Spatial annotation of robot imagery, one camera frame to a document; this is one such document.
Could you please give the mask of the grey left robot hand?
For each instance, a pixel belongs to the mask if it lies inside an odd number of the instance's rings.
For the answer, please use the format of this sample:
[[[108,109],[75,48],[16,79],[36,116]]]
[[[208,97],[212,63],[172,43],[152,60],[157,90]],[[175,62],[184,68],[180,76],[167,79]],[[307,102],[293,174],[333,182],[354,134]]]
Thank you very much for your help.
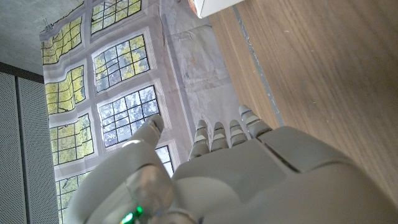
[[[161,116],[84,179],[68,223],[396,223],[397,206],[339,150],[246,105],[209,137],[197,123],[189,160],[169,174],[155,152]]]

